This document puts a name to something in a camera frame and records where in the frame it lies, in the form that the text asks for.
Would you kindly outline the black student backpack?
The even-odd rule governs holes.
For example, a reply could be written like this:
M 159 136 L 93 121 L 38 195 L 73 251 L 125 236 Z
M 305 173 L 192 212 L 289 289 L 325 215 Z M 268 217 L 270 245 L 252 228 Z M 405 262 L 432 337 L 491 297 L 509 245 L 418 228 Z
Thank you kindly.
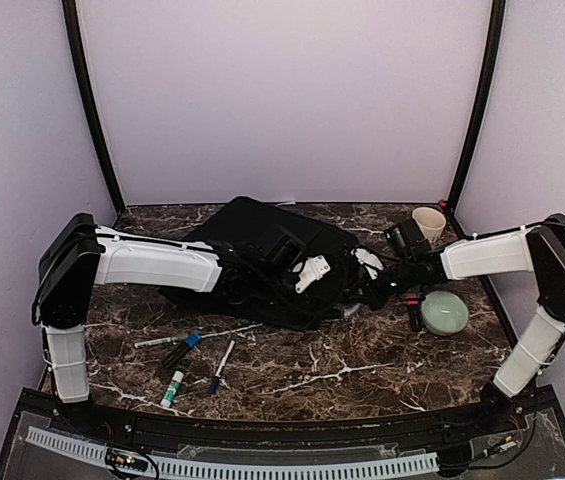
M 332 271 L 312 284 L 300 299 L 317 307 L 321 320 L 251 320 L 293 330 L 312 330 L 323 320 L 337 319 L 339 308 L 347 304 L 358 273 L 358 263 L 351 251 L 359 243 L 355 235 L 334 225 L 314 220 L 249 197 L 237 197 L 186 235 L 188 242 L 202 241 L 217 246 L 221 252 L 222 272 L 209 293 L 184 288 L 162 287 L 160 294 L 179 308 L 199 313 L 247 319 L 241 315 L 248 285 L 243 270 L 280 282 L 264 270 L 259 240 L 277 224 L 288 229 L 306 244 L 309 256 L 324 255 Z

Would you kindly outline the black marker pink cap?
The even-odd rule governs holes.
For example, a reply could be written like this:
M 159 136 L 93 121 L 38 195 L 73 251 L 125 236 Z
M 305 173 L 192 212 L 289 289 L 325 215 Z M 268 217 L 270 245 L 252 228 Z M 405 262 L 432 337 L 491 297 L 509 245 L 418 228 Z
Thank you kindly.
M 423 329 L 421 297 L 416 293 L 408 293 L 405 296 L 405 303 L 411 330 L 420 332 Z

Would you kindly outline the white pen blue cap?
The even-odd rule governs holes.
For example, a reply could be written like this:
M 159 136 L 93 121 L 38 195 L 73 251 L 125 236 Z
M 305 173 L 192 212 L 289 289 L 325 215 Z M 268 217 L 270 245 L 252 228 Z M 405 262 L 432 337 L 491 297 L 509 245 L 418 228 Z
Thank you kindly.
M 208 390 L 208 394 L 209 395 L 214 395 L 218 389 L 218 386 L 220 385 L 220 380 L 222 378 L 222 374 L 223 371 L 226 367 L 226 364 L 228 363 L 228 360 L 235 348 L 236 345 L 236 341 L 235 340 L 231 340 L 227 346 L 227 349 L 223 355 L 223 357 L 220 360 L 220 363 L 215 371 L 214 376 L 212 377 L 210 386 L 209 386 L 209 390 Z

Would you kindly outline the white green glue stick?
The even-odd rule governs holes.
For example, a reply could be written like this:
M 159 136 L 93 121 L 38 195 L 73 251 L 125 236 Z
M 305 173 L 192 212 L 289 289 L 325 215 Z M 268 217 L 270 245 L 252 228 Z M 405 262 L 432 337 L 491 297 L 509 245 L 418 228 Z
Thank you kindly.
M 169 385 L 160 401 L 160 405 L 164 408 L 170 408 L 173 401 L 180 389 L 182 381 L 184 379 L 184 373 L 180 370 L 176 370 L 171 377 Z

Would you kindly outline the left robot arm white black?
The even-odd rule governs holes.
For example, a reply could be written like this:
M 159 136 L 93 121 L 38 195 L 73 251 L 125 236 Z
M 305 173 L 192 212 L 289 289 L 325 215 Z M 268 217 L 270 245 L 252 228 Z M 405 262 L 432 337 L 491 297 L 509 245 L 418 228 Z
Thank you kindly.
M 85 327 L 97 285 L 131 284 L 186 293 L 206 302 L 246 304 L 261 316 L 307 327 L 326 303 L 308 291 L 331 273 L 326 254 L 312 252 L 321 228 L 270 215 L 219 212 L 183 240 L 124 233 L 75 215 L 39 262 L 31 321 L 42 327 L 47 364 L 63 417 L 82 436 L 103 427 L 87 400 Z

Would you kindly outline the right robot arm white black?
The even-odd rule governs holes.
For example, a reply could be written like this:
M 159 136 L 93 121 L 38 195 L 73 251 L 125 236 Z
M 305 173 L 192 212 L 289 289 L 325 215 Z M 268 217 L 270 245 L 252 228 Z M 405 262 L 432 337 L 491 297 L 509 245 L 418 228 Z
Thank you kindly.
M 473 234 L 438 248 L 423 237 L 410 240 L 400 227 L 389 234 L 401 249 L 396 265 L 385 265 L 364 247 L 353 252 L 381 304 L 412 287 L 473 278 L 491 281 L 516 343 L 491 380 L 499 395 L 473 410 L 472 424 L 483 434 L 496 432 L 511 416 L 507 399 L 550 367 L 565 342 L 565 215 Z

